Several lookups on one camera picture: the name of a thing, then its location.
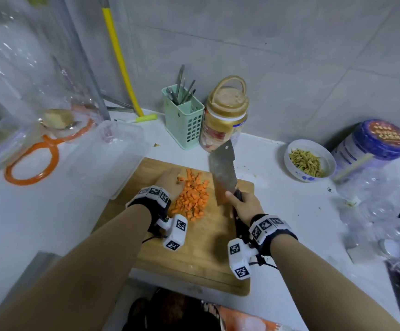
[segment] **jar handle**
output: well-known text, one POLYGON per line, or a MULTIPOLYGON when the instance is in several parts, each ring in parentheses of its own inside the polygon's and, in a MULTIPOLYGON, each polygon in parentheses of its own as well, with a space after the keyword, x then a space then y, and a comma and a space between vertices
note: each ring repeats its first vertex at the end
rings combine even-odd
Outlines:
POLYGON ((238 75, 230 75, 228 77, 225 77, 224 79, 222 79, 217 86, 215 86, 214 90, 211 93, 211 103, 214 103, 215 101, 215 95, 217 94, 217 92, 219 91, 220 88, 223 87, 223 85, 225 83, 227 83, 230 80, 238 80, 241 83, 241 91, 243 92, 243 94, 246 95, 246 82, 243 80, 243 78, 239 77, 238 75))

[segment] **carrot pieces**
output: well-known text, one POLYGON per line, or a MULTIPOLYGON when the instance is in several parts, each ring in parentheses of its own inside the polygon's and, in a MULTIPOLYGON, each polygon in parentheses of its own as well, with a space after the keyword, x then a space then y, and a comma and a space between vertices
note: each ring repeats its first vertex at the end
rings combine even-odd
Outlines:
POLYGON ((195 221, 204 216, 203 209, 208 203, 209 193, 206 191, 208 180, 201 181, 201 172, 195 176, 192 169, 186 170, 186 178, 178 177, 178 181, 184 182, 185 187, 178 199, 175 201, 175 206, 171 213, 181 214, 188 220, 195 221))

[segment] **floor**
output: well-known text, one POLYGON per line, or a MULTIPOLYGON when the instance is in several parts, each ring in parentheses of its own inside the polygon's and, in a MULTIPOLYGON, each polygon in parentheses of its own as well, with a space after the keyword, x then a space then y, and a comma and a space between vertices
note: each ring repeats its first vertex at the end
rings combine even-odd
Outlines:
POLYGON ((151 299, 156 289, 156 286, 128 279, 102 331, 121 331, 128 318, 128 311, 132 303, 140 297, 151 299))

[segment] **white bowl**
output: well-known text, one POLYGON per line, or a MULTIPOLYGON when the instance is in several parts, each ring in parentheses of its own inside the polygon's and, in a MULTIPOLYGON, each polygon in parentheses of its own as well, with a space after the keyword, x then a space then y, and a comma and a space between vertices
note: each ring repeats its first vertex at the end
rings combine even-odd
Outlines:
POLYGON ((315 182, 330 177, 336 169, 336 162, 332 154, 318 143, 307 139, 298 139, 290 143, 284 153, 284 163, 287 170, 298 180, 303 182, 315 182), (296 149, 310 151, 313 155, 320 158, 321 168, 324 171, 324 177, 315 178, 298 169, 289 158, 289 154, 296 149))

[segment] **utensil holder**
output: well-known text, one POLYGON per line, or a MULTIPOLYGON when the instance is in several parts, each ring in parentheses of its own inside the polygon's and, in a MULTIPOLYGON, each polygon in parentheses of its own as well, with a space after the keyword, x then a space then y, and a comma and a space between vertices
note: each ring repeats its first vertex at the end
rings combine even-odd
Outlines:
MULTIPOLYGON (((177 92, 177 85, 169 88, 177 92)), ((178 100, 186 94, 186 88, 180 87, 178 100)), ((174 138, 183 150, 189 150, 199 144, 200 127, 204 111, 204 105, 195 96, 182 105, 175 105, 166 93, 166 87, 162 89, 163 110, 165 112, 165 129, 174 138)))

